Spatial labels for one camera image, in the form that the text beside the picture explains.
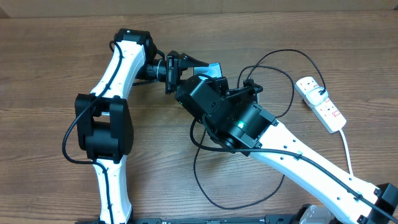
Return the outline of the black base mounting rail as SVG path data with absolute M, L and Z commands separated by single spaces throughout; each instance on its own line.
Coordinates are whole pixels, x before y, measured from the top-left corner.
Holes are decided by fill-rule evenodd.
M 272 214 L 263 217 L 241 217 L 241 218 L 184 218 L 184 219 L 161 219 L 161 218 L 138 218 L 129 219 L 128 224 L 289 224 L 297 223 L 295 214 Z

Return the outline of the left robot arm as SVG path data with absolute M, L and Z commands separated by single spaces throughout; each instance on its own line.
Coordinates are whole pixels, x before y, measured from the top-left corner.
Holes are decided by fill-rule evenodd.
M 132 204 L 127 193 L 126 161 L 134 140 L 127 99 L 135 79 L 139 84 L 160 81 L 166 92 L 177 89 L 181 73 L 192 68 L 201 78 L 222 76 L 218 63 L 205 63 L 187 54 L 157 49 L 148 31 L 120 29 L 109 43 L 111 61 L 89 94 L 75 100 L 78 144 L 86 164 L 95 168 L 101 197 L 97 223 L 131 223 Z

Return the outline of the white power strip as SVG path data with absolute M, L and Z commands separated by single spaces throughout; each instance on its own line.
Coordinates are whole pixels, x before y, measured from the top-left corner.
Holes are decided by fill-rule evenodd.
M 301 78 L 295 84 L 295 89 L 303 98 L 304 102 L 306 102 L 305 95 L 318 87 L 322 86 L 320 86 L 313 77 Z M 329 96 L 324 102 L 314 108 L 310 107 L 310 109 L 314 112 L 315 116 L 320 120 L 321 124 L 324 125 L 329 133 L 340 132 L 346 124 L 345 117 L 330 100 Z

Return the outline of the Galaxy S24+ smartphone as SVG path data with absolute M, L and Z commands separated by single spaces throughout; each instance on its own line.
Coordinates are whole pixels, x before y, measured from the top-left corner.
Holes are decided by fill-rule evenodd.
M 193 74 L 204 74 L 213 78 L 221 78 L 223 76 L 220 63 L 211 63 L 207 67 L 194 67 Z

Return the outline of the white charger plug adapter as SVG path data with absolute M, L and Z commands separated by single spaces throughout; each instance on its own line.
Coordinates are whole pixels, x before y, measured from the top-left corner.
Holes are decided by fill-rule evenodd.
M 318 87 L 305 95 L 307 105 L 314 108 L 328 98 L 328 92 L 323 87 Z

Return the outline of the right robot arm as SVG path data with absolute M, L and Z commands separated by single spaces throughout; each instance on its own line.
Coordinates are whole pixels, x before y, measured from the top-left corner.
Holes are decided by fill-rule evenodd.
M 199 74 L 178 87 L 175 99 L 201 122 L 217 152 L 241 152 L 283 173 L 341 223 L 397 222 L 397 189 L 374 185 L 340 169 L 296 138 L 257 103 L 262 86 L 253 80 L 227 89 L 224 78 Z

